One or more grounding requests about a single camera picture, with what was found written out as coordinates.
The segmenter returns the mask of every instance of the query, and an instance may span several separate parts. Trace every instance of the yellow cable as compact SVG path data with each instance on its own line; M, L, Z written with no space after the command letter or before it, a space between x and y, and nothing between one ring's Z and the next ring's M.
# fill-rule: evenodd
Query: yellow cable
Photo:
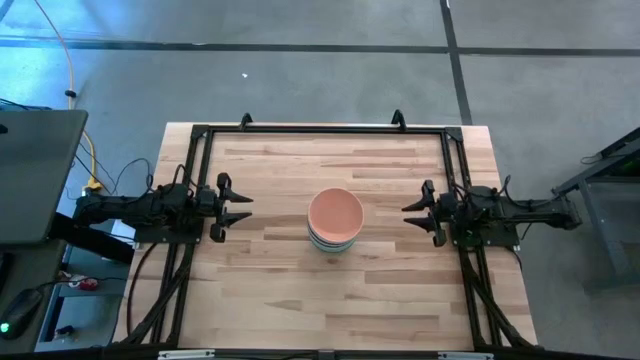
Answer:
M47 15L47 12L44 11L44 8L42 7L42 5L40 5L40 2L38 0L33 0L33 1L35 1L36 5L38 5L38 8L40 8L40 11L42 11L42 15L44 15L44 17L49 22L49 25L51 25L51 29L53 29L53 31L56 33L56 36L58 37L58 40L60 41L60 44L64 49L64 53L67 56L67 65L69 65L69 90L75 91L74 90L75 77L73 74L73 63L71 62L71 55L69 55L69 49L67 48L67 44L65 44L64 39L58 32L58 29L56 29L56 26L53 25L53 21L51 21L51 19L49 18L49 15ZM73 102L72 102L71 96L67 96L67 99L69 101L68 102L69 110L73 110ZM82 130L82 135L89 143L89 150L91 152L91 176L89 177L89 182L87 183L87 186L85 186L85 188L89 188L93 191L98 191L102 188L102 184L96 178L96 157L95 157L95 150L93 148L93 142L91 141L91 138L89 137L89 134L87 134L86 130Z

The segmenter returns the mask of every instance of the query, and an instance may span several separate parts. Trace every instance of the wooden table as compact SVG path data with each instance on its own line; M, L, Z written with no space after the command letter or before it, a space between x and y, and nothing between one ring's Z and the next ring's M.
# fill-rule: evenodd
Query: wooden table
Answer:
M169 183L184 162L192 125L167 124L156 184ZM473 183L499 187L488 128L463 127L463 134ZM235 224L224 244L203 235L180 347L471 349L457 253L450 243L435 248L400 211L419 198L427 178L437 191L446 189L441 151L439 138L430 135L217 134L208 183L228 172L233 189L254 199L230 210L253 216ZM341 254L319 251L307 235L309 202L329 187L354 192L365 209L361 234ZM156 300L166 252L159 245L144 264L133 297L134 326ZM487 260L497 303L535 343L515 257L488 248ZM125 336L127 300L114 340ZM167 314L165 331L171 310ZM480 314L489 339L483 309Z

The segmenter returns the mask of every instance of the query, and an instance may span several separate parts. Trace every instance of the gray floor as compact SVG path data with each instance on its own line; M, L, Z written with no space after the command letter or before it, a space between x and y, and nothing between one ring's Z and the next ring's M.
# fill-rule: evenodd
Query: gray floor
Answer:
M144 41L445 45L433 0L42 1L65 37ZM450 0L462 46L639 48L632 0ZM16 0L0 36L52 36L37 8ZM59 49L1 48L0 97L65 107ZM111 173L157 159L168 121L460 124L448 55L74 50L78 108ZM521 197L546 197L582 169L581 157L640 125L639 58L462 56L474 124L491 130L502 176ZM86 182L76 166L68 182ZM144 187L144 168L121 193ZM71 212L64 198L61 210ZM531 311L545 347L640 357L640 292L585 294L610 271L588 224L532 227L522 258Z

